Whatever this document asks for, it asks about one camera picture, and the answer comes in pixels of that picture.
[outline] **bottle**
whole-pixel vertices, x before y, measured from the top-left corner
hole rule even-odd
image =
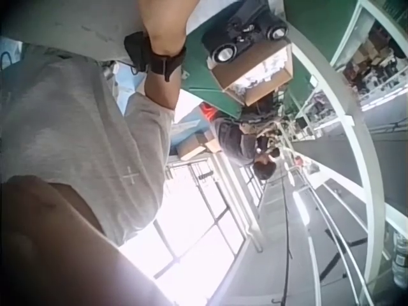
[[[408,241],[398,232],[394,232],[394,256],[392,270],[394,282],[401,289],[408,289]]]

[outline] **dark hair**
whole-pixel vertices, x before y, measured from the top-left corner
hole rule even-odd
[[[255,176],[259,180],[268,180],[275,173],[276,164],[273,161],[270,161],[267,164],[257,161],[252,168],[254,169]]]
[[[273,158],[277,158],[279,156],[281,156],[281,150],[279,150],[279,148],[273,148],[272,152],[270,153],[270,155]]]

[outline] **window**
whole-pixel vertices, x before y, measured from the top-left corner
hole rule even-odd
[[[255,177],[254,170],[251,167],[242,167],[240,172],[248,186],[255,206],[258,207],[261,202],[264,184]]]
[[[205,305],[244,242],[208,160],[171,169],[157,219],[121,251],[178,305]]]

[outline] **gray sweatshirt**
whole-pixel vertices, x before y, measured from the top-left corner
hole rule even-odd
[[[70,185],[120,246],[156,216],[174,112],[134,94],[123,116],[98,64],[27,54],[1,74],[1,180]]]

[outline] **black wrist strap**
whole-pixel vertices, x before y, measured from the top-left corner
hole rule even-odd
[[[150,40],[143,32],[136,32],[125,37],[126,52],[132,60],[133,66],[139,72],[146,72],[147,66],[158,75],[164,75],[166,82],[170,81],[171,74],[182,65],[186,57],[186,46],[176,56],[157,55],[152,51]]]
[[[157,55],[150,51],[150,70],[158,75],[164,75],[164,80],[169,82],[171,74],[182,65],[185,57],[186,46],[173,57]]]

